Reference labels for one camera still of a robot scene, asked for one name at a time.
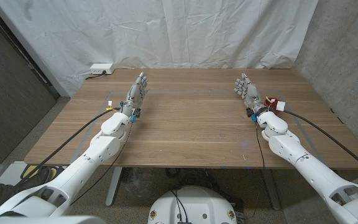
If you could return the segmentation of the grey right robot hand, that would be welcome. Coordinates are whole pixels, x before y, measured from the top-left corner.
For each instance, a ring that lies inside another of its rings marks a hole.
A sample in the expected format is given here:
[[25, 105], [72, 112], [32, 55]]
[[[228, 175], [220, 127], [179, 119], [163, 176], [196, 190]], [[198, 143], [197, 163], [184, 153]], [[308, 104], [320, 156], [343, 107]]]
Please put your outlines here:
[[234, 92], [243, 99], [247, 108], [247, 116], [255, 116], [257, 118], [262, 113], [267, 112], [267, 107], [264, 105], [259, 91], [250, 78], [245, 73], [242, 73], [241, 77], [234, 83], [236, 86]]

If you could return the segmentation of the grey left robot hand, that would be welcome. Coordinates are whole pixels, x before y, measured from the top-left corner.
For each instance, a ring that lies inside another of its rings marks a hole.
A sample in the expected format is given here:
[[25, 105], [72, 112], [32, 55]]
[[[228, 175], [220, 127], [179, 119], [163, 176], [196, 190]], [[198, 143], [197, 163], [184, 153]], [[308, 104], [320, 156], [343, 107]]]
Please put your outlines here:
[[121, 113], [130, 117], [135, 110], [139, 110], [145, 95], [148, 92], [147, 89], [147, 77], [144, 72], [141, 72], [137, 77], [135, 83], [131, 86], [127, 92], [126, 98], [123, 101]]

